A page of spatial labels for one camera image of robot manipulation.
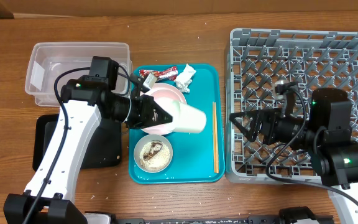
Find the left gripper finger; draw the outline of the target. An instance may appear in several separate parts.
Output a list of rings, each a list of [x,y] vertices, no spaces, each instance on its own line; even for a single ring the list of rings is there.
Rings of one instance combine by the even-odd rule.
[[[144,106],[152,106],[154,102],[154,98],[150,95],[141,95],[140,100]]]
[[[141,128],[171,123],[172,115],[156,102],[146,103],[141,109]]]

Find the white paper cup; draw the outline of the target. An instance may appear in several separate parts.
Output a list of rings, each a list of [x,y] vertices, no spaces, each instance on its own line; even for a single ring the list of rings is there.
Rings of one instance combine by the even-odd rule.
[[[165,124],[168,131],[198,134],[206,126],[205,112],[188,104],[166,98],[162,101],[162,108],[172,116],[172,122]]]

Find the grey bowl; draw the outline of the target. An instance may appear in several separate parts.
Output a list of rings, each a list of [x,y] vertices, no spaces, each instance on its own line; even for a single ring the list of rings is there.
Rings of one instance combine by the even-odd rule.
[[[161,136],[161,135],[156,135],[156,134],[149,134],[149,135],[146,135],[144,137],[142,137],[138,142],[137,144],[135,145],[135,149],[134,149],[134,152],[133,152],[133,156],[134,156],[134,160],[135,160],[135,163],[137,164],[138,167],[141,168],[140,166],[140,162],[139,162],[139,153],[140,151],[142,150],[143,146],[147,143],[147,142],[150,142],[150,141],[153,141],[153,140],[157,140],[157,141],[162,141],[164,142],[169,148],[170,148],[170,152],[172,153],[172,159],[173,159],[173,148],[172,148],[172,145],[170,144],[170,142],[168,141],[167,138]]]

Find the rice and food scraps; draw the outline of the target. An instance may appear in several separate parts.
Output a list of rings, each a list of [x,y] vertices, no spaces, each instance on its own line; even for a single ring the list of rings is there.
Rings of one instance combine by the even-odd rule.
[[[147,172],[160,172],[172,159],[170,148],[162,141],[147,142],[139,153],[141,168]]]

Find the white napkin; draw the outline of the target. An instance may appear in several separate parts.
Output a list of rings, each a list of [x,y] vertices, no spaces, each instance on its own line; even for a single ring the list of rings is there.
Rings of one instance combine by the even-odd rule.
[[[176,77],[175,84],[182,93],[190,92],[189,85],[192,83],[195,73],[196,70],[189,64],[186,64],[184,70]]]

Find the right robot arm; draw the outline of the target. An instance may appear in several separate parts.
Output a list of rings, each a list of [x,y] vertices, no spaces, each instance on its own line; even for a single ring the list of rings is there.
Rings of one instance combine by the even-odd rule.
[[[313,92],[310,106],[292,87],[277,87],[285,104],[281,108],[232,113],[229,120],[244,137],[263,144],[282,143],[266,164],[266,175],[288,184],[327,190],[342,222],[358,223],[358,142],[351,139],[351,101],[345,91],[320,88]],[[273,162],[287,149],[306,151],[320,183],[276,176]]]

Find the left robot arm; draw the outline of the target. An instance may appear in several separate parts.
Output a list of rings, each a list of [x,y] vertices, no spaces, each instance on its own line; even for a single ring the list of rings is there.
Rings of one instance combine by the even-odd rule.
[[[78,174],[88,145],[102,119],[143,129],[172,122],[172,116],[148,95],[141,95],[145,80],[126,78],[136,88],[131,97],[115,94],[122,66],[109,57],[94,56],[89,73],[54,83],[60,104],[58,122],[46,153],[24,193],[9,194],[4,203],[8,223],[114,223],[109,213],[82,213],[74,204]]]

